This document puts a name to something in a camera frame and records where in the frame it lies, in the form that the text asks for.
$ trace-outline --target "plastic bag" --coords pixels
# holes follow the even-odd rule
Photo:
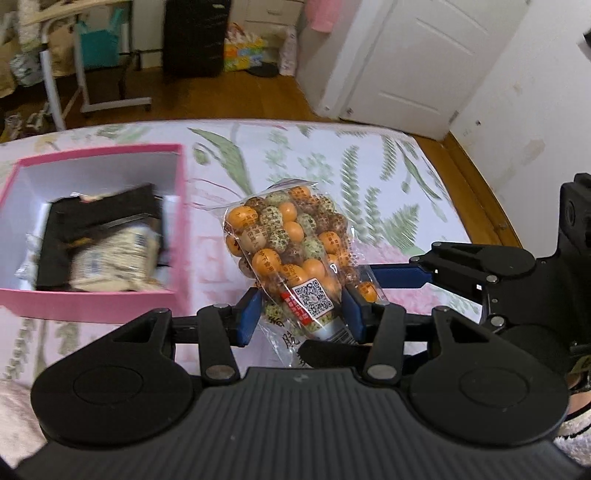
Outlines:
[[[293,77],[297,67],[297,33],[293,26],[285,30],[285,41],[279,52],[279,75]]]
[[[38,236],[30,233],[27,234],[27,253],[25,254],[25,260],[15,272],[15,275],[18,278],[29,282],[31,285],[34,285],[35,280],[37,279],[37,263],[39,262],[39,253],[41,252],[42,243],[43,240]]]
[[[266,294],[262,330],[284,365],[302,366],[306,338],[355,343],[341,318],[343,286],[387,301],[354,228],[318,183],[282,180],[222,213],[230,252]]]

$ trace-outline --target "baseboard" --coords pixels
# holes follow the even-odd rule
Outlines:
[[[522,247],[519,237],[517,237],[501,204],[496,199],[495,194],[488,186],[486,180],[480,175],[480,172],[472,163],[472,160],[470,160],[470,157],[468,157],[462,146],[458,143],[456,137],[450,132],[442,144],[476,195],[478,202],[489,218],[503,245]]]

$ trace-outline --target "open box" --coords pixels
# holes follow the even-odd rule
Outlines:
[[[22,317],[125,323],[154,308],[189,315],[189,213],[181,145],[131,145],[56,152],[16,163],[0,196],[0,304]],[[120,192],[152,183],[163,198],[165,290],[34,291],[15,275],[27,234],[43,236],[49,202],[73,192]]]

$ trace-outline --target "snack bag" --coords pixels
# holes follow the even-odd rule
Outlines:
[[[145,291],[162,288],[153,278],[159,234],[135,222],[72,259],[70,285],[82,291]]]
[[[230,205],[223,218],[230,253],[265,291],[264,318],[273,327],[263,330],[274,347],[297,351],[306,338],[355,343],[341,318],[343,286],[386,301],[355,248],[354,229],[319,184],[282,180]],[[288,364],[298,361],[292,355]]]

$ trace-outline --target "green leaf pattern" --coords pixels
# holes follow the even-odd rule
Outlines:
[[[380,179],[387,181],[392,178],[396,172],[397,149],[394,140],[389,135],[382,135],[382,142],[384,144],[384,165],[382,166],[382,174]]]
[[[355,227],[355,232],[360,241],[367,243],[367,229],[361,212],[359,201],[359,183],[357,178],[357,162],[359,147],[353,145],[343,154],[343,166],[340,171],[341,189],[345,201],[345,211],[349,220]]]
[[[323,181],[333,185],[333,169],[326,161],[326,157],[319,153],[312,153],[307,158],[298,158],[300,165],[306,169],[306,179]]]
[[[431,208],[435,212],[435,215],[437,215],[441,220],[447,223],[447,217],[445,216],[445,213],[437,203],[432,201]]]
[[[384,221],[384,237],[401,252],[413,248],[417,235],[419,205],[405,205]]]
[[[198,128],[189,128],[189,130],[197,135],[201,135],[218,148],[220,151],[219,162],[228,173],[228,176],[242,189],[244,195],[253,195],[254,189],[252,188],[251,179],[248,176],[248,169],[244,163],[244,158],[242,158],[240,148],[227,138],[213,132]]]
[[[437,193],[435,193],[433,189],[431,189],[431,187],[427,185],[427,183],[425,183],[417,166],[407,155],[405,149],[402,149],[402,157],[404,158],[404,166],[407,168],[408,173],[417,181],[418,185],[421,187],[421,190],[425,193],[425,195],[434,200],[441,200],[441,197]]]
[[[400,184],[400,189],[406,193],[407,195],[410,193],[410,172],[407,172],[407,177],[404,179],[404,182]]]
[[[377,205],[378,193],[380,193],[379,188],[370,187],[365,194],[365,218],[368,224],[368,239],[376,247],[382,241],[384,234],[382,230],[382,219],[380,218]]]
[[[297,128],[300,131],[300,133],[306,138],[310,138],[311,133],[315,130],[314,127],[311,125],[298,125]]]
[[[60,355],[70,355],[80,346],[80,325],[76,322],[57,322],[56,338],[61,339],[58,348]]]
[[[417,150],[414,148],[414,145],[406,140],[401,140],[400,144],[413,156],[415,160],[418,160]]]
[[[199,147],[193,147],[193,157],[195,158],[195,161],[199,164],[199,165],[209,165],[210,161],[209,161],[209,157],[207,156],[207,154],[203,151],[200,150]]]
[[[335,132],[337,137],[344,137],[346,135],[350,135],[351,137],[363,138],[367,137],[368,133],[364,130],[345,130],[345,129],[338,129]]]
[[[427,173],[431,177],[431,179],[433,180],[433,183],[437,187],[437,190],[439,190],[441,195],[447,200],[449,206],[453,207],[452,198],[449,196],[447,189],[443,186],[443,183],[439,179],[439,176],[437,175],[437,173],[435,173],[435,169],[431,165],[431,162],[429,162],[427,157],[425,157],[424,155],[423,155],[423,162],[426,165]]]
[[[24,366],[28,362],[30,353],[30,343],[35,331],[35,320],[29,318],[22,319],[22,326],[18,331],[17,338],[14,340],[12,356],[8,365],[4,369],[4,378],[6,380],[18,380],[24,371]]]
[[[113,124],[104,125],[100,127],[95,135],[97,137],[105,137],[110,140],[114,140],[117,144],[130,144],[136,143],[146,133],[150,131],[148,125],[141,124]],[[73,140],[78,141],[78,137],[72,137]]]
[[[271,169],[271,174],[267,177],[269,183],[276,183],[282,179],[290,177],[287,172],[287,151],[291,150],[289,139],[283,132],[272,130],[269,133],[269,140],[277,147],[265,152],[265,163]]]

